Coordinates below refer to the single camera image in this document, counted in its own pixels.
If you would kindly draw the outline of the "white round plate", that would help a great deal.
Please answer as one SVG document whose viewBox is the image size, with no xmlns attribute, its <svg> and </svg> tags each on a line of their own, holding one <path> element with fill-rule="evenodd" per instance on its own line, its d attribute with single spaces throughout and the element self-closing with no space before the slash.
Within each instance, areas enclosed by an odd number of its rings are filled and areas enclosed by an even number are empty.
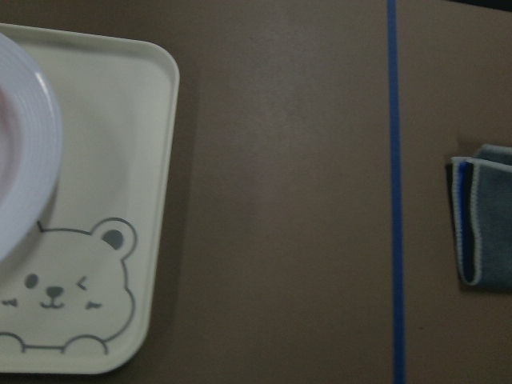
<svg viewBox="0 0 512 384">
<path fill-rule="evenodd" d="M 1 35 L 1 259 L 27 235 L 54 192 L 62 114 L 50 82 L 19 44 Z"/>
</svg>

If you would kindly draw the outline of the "white bear tray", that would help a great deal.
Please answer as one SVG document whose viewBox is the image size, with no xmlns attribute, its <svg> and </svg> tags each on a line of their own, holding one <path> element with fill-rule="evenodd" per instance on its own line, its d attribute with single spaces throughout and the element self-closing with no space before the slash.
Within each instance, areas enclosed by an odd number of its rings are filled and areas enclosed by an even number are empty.
<svg viewBox="0 0 512 384">
<path fill-rule="evenodd" d="M 143 344 L 180 73 L 150 42 L 4 24 L 61 106 L 54 196 L 1 264 L 1 371 L 103 374 Z"/>
</svg>

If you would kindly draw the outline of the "grey folded cloth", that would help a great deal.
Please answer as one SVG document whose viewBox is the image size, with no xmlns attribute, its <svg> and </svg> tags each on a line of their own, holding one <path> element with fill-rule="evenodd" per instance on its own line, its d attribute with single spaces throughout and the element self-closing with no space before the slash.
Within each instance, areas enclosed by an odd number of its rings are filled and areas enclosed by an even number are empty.
<svg viewBox="0 0 512 384">
<path fill-rule="evenodd" d="M 485 144 L 452 157 L 450 197 L 461 281 L 511 289 L 511 148 Z"/>
</svg>

